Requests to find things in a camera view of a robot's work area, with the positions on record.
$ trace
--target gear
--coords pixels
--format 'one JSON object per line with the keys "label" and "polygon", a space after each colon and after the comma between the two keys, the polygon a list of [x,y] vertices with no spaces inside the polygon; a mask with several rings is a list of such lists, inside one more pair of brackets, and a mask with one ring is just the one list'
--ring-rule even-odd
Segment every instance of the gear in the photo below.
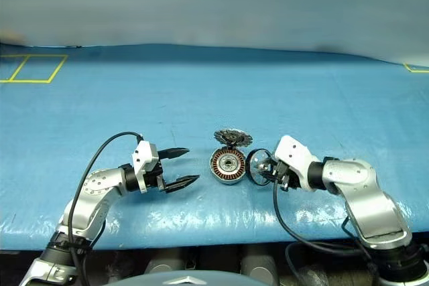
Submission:
{"label": "gear", "polygon": [[245,173],[245,156],[237,149],[217,149],[210,159],[210,169],[221,182],[234,184]]}
{"label": "gear", "polygon": [[237,129],[222,129],[214,132],[214,138],[228,147],[246,147],[253,138],[246,132]]}

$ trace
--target black cylinder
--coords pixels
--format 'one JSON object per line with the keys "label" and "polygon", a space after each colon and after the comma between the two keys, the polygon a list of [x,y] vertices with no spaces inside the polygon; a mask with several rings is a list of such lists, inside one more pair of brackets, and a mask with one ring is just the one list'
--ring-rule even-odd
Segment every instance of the black cylinder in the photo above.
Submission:
{"label": "black cylinder", "polygon": [[[83,248],[89,246],[89,241],[83,237],[74,237],[74,242]],[[86,251],[76,250],[78,258],[81,259]],[[72,255],[68,248],[68,236],[63,232],[55,232],[48,246],[43,251],[40,259],[63,266],[74,266]]]}
{"label": "black cylinder", "polygon": [[414,242],[385,251],[370,250],[370,254],[380,277],[387,281],[414,281],[428,270],[424,263],[424,249]]}
{"label": "black cylinder", "polygon": [[323,165],[322,162],[312,162],[308,167],[308,184],[313,189],[326,190],[322,180]]}
{"label": "black cylinder", "polygon": [[125,187],[129,192],[136,191],[139,189],[139,182],[134,173],[133,167],[123,168],[125,172]]}

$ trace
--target silver metal arm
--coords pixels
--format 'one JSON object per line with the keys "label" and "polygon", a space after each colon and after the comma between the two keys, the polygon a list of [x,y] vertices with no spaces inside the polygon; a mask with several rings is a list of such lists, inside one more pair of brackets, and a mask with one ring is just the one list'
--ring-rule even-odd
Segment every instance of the silver metal arm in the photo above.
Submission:
{"label": "silver metal arm", "polygon": [[[92,172],[80,192],[73,214],[73,235],[94,240],[99,233],[112,204],[128,194],[125,172],[121,168]],[[65,209],[58,232],[68,234],[68,214],[72,201]]]}
{"label": "silver metal arm", "polygon": [[273,158],[276,166],[272,174],[282,189],[322,189],[345,199],[347,214],[378,266],[382,285],[429,286],[429,266],[422,247],[412,242],[400,208],[381,190],[369,163],[331,157],[320,162],[288,135],[280,139]]}
{"label": "silver metal arm", "polygon": [[[88,175],[72,219],[73,239],[78,245],[74,248],[77,248],[78,255],[85,255],[91,242],[100,233],[110,207],[119,198],[135,190],[145,193],[149,187],[173,192],[194,182],[198,175],[188,175],[171,184],[166,184],[162,177],[160,159],[179,157],[188,151],[184,148],[173,148],[158,153],[154,144],[140,141],[132,154],[133,167],[127,165],[116,169],[102,169]],[[68,203],[50,243],[41,257],[34,260],[20,286],[27,285],[31,280],[55,285],[74,283],[77,272],[68,246],[68,217],[71,205],[72,201]]]}
{"label": "silver metal arm", "polygon": [[358,159],[327,161],[322,180],[346,201],[347,214],[363,245],[371,249],[407,246],[412,234],[398,205],[383,192],[375,170]]}

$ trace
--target blue table surface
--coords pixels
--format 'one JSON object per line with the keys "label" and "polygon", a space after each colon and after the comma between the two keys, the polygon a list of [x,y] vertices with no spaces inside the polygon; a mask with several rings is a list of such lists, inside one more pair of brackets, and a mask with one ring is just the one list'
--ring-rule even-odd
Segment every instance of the blue table surface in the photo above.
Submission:
{"label": "blue table surface", "polygon": [[[0,83],[0,248],[41,249],[98,146],[137,131],[159,149],[190,153],[164,162],[167,181],[200,174],[165,195],[119,200],[97,248],[146,248],[291,240],[271,186],[225,186],[208,161],[213,132],[238,128],[273,149],[289,134],[320,158],[359,157],[377,170],[414,232],[429,230],[429,74],[342,54],[144,45],[106,48],[1,46],[0,78],[22,58],[67,54],[49,84]],[[46,79],[58,57],[31,57],[15,76]],[[94,169],[131,161],[135,140],[114,142]],[[346,213],[327,192],[281,192],[290,226],[308,238],[342,238]]]}

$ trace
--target yellow tape square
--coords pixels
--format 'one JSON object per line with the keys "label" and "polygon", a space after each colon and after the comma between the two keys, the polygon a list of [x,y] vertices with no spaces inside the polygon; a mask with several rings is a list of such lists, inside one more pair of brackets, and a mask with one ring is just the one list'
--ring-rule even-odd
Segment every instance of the yellow tape square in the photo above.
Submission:
{"label": "yellow tape square", "polygon": [[[22,70],[24,65],[28,62],[28,60],[31,57],[61,57],[60,63],[57,65],[55,70],[51,73],[49,78],[47,79],[27,79],[27,80],[17,80],[15,79],[16,76],[19,74],[19,72]],[[13,74],[5,80],[0,80],[0,83],[45,83],[49,84],[54,79],[55,75],[58,73],[58,71],[61,69],[61,67],[64,65],[64,63],[67,60],[68,55],[66,54],[11,54],[11,55],[0,55],[1,58],[23,58],[21,64],[16,68],[16,70],[13,72]]]}

